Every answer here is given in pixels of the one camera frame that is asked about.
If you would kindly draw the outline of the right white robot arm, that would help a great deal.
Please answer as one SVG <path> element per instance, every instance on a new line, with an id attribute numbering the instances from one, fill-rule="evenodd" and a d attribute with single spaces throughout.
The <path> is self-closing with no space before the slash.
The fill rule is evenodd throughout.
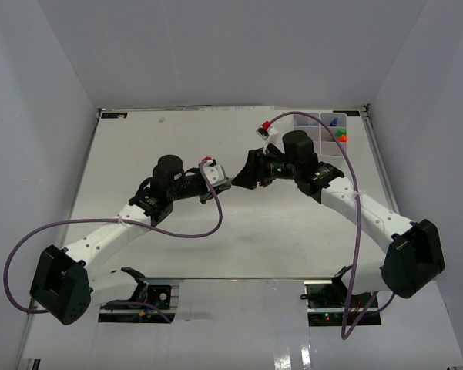
<path id="1" fill-rule="evenodd" d="M 332 277 L 332 296 L 338 305 L 348 308 L 361 294 L 376 291 L 409 299 L 445 269 L 438 229 L 432 222 L 416 223 L 356 193 L 341 170 L 319 161 L 304 131 L 286 133 L 282 150 L 271 142 L 275 129 L 259 128 L 257 133 L 266 145 L 249 151 L 243 169 L 232 181 L 234 186 L 254 190 L 275 179 L 293 180 L 301 193 L 360 224 L 384 253 L 382 263 L 346 266 Z"/>

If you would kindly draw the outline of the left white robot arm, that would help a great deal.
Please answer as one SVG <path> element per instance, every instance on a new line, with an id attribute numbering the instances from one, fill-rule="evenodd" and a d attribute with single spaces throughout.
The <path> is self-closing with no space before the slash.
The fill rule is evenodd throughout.
<path id="1" fill-rule="evenodd" d="M 99 270 L 111 257 L 158 226 L 173 210 L 174 202 L 196 197 L 204 204 L 229 190 L 223 166 L 207 157 L 199 166 L 183 169 L 175 155 L 158 159 L 151 177 L 139 185 L 135 195 L 113 218 L 100 219 L 92 233 L 63 248 L 47 247 L 39 257 L 30 294 L 63 325 L 80 319 L 91 304 L 147 307 L 151 292 L 145 276 L 131 267 L 108 274 Z"/>

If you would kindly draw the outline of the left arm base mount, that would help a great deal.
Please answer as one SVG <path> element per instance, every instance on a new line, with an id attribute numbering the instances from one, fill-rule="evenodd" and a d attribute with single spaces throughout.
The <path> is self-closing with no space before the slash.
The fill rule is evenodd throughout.
<path id="1" fill-rule="evenodd" d="M 149 284 L 133 304 L 105 304 L 100 308 L 98 322 L 115 324 L 171 324 L 176 316 L 179 286 Z"/>

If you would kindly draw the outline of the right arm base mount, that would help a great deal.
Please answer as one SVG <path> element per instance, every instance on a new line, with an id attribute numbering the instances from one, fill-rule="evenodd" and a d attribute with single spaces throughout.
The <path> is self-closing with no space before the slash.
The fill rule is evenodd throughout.
<path id="1" fill-rule="evenodd" d="M 351 298 L 347 326 L 354 323 L 372 294 L 363 293 Z M 307 306 L 307 319 L 311 328 L 340 327 L 344 314 L 344 302 L 330 281 L 305 281 L 300 299 Z"/>

